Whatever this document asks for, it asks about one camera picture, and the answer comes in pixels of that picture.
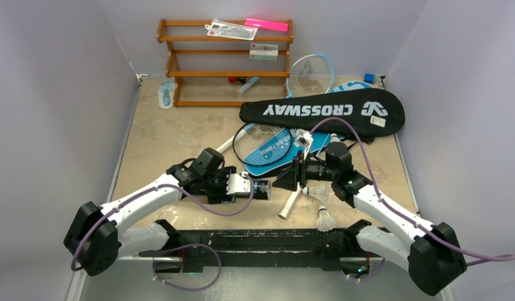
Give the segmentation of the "black Crossway racket bag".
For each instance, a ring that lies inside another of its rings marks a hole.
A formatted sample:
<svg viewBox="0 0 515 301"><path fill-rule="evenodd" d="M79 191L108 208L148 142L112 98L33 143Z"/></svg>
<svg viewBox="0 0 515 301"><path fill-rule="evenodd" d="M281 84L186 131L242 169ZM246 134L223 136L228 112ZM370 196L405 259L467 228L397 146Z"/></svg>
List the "black Crossway racket bag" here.
<svg viewBox="0 0 515 301"><path fill-rule="evenodd" d="M239 118L245 123L307 131L330 117L348 122L361 138L396 134L406 120L401 101L378 88L245 102L239 112Z"/></svg>

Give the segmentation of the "black shuttlecock tube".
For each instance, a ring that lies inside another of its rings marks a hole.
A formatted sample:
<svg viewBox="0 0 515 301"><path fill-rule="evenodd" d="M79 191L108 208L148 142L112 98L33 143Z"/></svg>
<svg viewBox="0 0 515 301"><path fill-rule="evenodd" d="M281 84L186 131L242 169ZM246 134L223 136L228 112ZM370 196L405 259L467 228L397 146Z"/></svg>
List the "black shuttlecock tube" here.
<svg viewBox="0 0 515 301"><path fill-rule="evenodd" d="M267 179L253 179L253 198L258 200L271 199L272 185Z"/></svg>

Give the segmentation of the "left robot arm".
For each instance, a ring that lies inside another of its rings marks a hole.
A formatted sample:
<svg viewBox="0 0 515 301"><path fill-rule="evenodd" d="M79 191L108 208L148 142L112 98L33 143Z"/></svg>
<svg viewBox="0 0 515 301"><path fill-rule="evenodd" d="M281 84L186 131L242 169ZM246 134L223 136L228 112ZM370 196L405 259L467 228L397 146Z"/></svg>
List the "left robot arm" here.
<svg viewBox="0 0 515 301"><path fill-rule="evenodd" d="M236 166L227 166L223 155L208 147L198 157L171 165L124 197L101 205L92 201L82 204L63 240L72 255L71 270L84 270L96 276L116 260L135 253L158 251L162 256L172 256L178 250L179 240L175 236L177 230L168 221L156 221L144 228L135 228L135 224L183 199L212 212L212 207L196 197L211 198L217 194L232 197L228 182L236 177L248 181L247 174L240 174Z"/></svg>

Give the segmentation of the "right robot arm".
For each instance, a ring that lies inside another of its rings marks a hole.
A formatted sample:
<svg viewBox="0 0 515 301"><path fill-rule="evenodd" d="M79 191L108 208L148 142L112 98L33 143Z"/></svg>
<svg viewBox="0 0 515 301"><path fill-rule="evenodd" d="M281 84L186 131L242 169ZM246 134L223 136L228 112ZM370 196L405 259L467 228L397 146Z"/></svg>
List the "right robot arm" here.
<svg viewBox="0 0 515 301"><path fill-rule="evenodd" d="M273 187L295 191L305 188L309 180L328 181L335 196L350 207L378 221L378 228L368 222L343 239L351 255L362 251L374 253L400 266L416 286L427 295L437 295L467 271L454 229L447 223L435 225L392 201L375 181L353 167L347 146L331 142L325 158L299 153L273 182Z"/></svg>

